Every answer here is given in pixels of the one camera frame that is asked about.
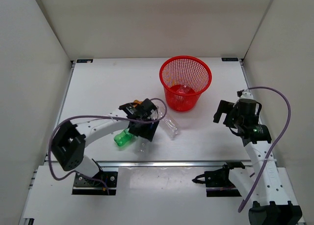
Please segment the clear bottle blue label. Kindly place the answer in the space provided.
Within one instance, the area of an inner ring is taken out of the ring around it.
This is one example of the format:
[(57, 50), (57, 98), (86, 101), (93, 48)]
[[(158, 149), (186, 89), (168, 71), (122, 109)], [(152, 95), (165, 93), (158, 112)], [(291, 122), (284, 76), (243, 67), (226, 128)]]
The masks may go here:
[(134, 145), (136, 153), (147, 153), (150, 151), (151, 142), (148, 139), (138, 137)]

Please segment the large clear plastic bottle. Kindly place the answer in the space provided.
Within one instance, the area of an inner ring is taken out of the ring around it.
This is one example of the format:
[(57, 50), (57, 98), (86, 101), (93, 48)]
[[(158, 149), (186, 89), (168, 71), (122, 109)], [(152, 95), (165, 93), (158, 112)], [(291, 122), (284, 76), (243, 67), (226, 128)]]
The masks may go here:
[(180, 133), (178, 123), (165, 112), (165, 108), (160, 106), (157, 108), (158, 118), (162, 118), (159, 121), (159, 126), (165, 131), (168, 137), (171, 140), (174, 140), (175, 137)]

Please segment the clear bottle red label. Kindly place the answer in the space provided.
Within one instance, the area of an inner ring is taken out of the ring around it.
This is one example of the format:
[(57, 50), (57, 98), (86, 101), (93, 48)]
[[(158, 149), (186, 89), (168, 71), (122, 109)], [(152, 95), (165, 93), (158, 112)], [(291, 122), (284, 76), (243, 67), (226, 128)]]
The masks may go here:
[(173, 90), (175, 91), (174, 103), (182, 104), (186, 100), (186, 96), (182, 96), (182, 94), (192, 94), (193, 89), (187, 84), (181, 84), (173, 86)]

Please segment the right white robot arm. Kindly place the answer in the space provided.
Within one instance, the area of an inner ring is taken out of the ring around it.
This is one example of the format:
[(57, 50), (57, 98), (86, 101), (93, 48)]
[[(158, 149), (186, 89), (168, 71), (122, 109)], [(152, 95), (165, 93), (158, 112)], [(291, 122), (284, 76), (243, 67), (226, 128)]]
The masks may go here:
[(239, 99), (236, 103), (220, 101), (213, 121), (223, 124), (240, 137), (253, 166), (249, 173), (240, 161), (225, 163), (221, 169), (205, 171), (192, 182), (204, 184), (208, 195), (237, 193), (243, 197), (238, 209), (246, 205), (252, 225), (296, 225), (302, 217), (299, 205), (292, 203), (281, 182), (272, 154), (272, 139), (266, 125), (259, 124), (261, 103), (253, 99)]

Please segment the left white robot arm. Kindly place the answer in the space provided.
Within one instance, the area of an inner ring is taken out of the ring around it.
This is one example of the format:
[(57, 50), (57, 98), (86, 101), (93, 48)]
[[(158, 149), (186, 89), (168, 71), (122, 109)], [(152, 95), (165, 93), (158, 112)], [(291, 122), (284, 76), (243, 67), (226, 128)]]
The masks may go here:
[(162, 119), (158, 107), (150, 99), (140, 104), (123, 104), (108, 115), (86, 115), (86, 122), (74, 123), (80, 118), (80, 115), (70, 117), (54, 129), (48, 146), (48, 164), (55, 180), (61, 181), (62, 178), (53, 171), (52, 157), (56, 158), (66, 176), (77, 173), (92, 186), (105, 185), (105, 179), (98, 163), (85, 155), (87, 146), (125, 129), (136, 137), (152, 141)]

